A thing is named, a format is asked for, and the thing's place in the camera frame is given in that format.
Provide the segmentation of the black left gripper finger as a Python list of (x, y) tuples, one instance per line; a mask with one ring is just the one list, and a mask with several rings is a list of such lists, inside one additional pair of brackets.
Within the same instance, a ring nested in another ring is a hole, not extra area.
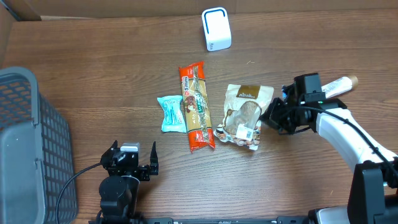
[(105, 151), (103, 153), (103, 155), (101, 156), (100, 161), (101, 162), (111, 162), (113, 160), (113, 156), (114, 156), (115, 150), (117, 148), (118, 148), (118, 141), (115, 140), (112, 143), (111, 147), (107, 151)]
[(158, 174), (159, 174), (159, 161), (156, 151), (156, 142), (154, 141), (150, 154), (150, 175), (158, 175)]

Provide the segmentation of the brown white nut pouch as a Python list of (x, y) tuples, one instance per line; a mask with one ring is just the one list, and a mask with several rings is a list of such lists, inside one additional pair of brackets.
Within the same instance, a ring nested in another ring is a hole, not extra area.
[(231, 142), (256, 151), (261, 135), (260, 116), (268, 109), (273, 94), (271, 86), (228, 85), (224, 118), (213, 134), (221, 142)]

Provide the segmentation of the teal snack packet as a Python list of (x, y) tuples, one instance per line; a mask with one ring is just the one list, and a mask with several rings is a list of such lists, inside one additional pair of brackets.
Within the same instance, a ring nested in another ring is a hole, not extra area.
[(186, 133), (187, 127), (181, 110), (181, 95), (164, 96), (157, 99), (164, 111), (162, 131)]

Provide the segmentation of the white cream tube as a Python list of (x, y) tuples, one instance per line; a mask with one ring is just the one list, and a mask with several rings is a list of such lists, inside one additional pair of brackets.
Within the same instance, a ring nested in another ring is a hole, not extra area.
[(322, 91), (325, 92), (326, 98), (332, 98), (354, 90), (358, 86), (358, 83), (358, 78), (356, 76), (348, 75), (323, 85)]

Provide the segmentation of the orange spaghetti packet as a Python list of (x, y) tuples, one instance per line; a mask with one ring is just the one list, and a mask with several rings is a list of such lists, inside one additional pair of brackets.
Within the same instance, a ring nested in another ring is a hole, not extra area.
[(206, 146), (215, 149), (203, 66), (204, 61), (201, 61), (179, 68), (191, 152)]

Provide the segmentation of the grey plastic basket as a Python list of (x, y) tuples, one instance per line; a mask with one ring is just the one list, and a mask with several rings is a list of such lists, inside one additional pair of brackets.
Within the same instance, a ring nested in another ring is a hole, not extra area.
[(71, 223), (78, 214), (70, 128), (22, 67), (1, 70), (1, 223)]

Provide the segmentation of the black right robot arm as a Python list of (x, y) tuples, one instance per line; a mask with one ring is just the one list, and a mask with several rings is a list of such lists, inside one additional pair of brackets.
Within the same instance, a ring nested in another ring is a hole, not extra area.
[(397, 154), (355, 121), (337, 98), (346, 91), (285, 86), (283, 97), (275, 98), (260, 120), (280, 135), (311, 129), (338, 151), (353, 172), (347, 206), (311, 210), (306, 223), (397, 223), (397, 195), (384, 193), (384, 186), (397, 188)]

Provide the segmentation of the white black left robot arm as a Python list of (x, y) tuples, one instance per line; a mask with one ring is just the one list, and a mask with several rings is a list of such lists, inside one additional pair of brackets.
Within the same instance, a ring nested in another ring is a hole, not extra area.
[(159, 174), (156, 143), (152, 145), (150, 164), (139, 164), (138, 142), (118, 146), (115, 141), (101, 156), (100, 164), (109, 177), (99, 185), (100, 207), (93, 223), (146, 223), (143, 214), (136, 212), (139, 185), (149, 181), (150, 176)]

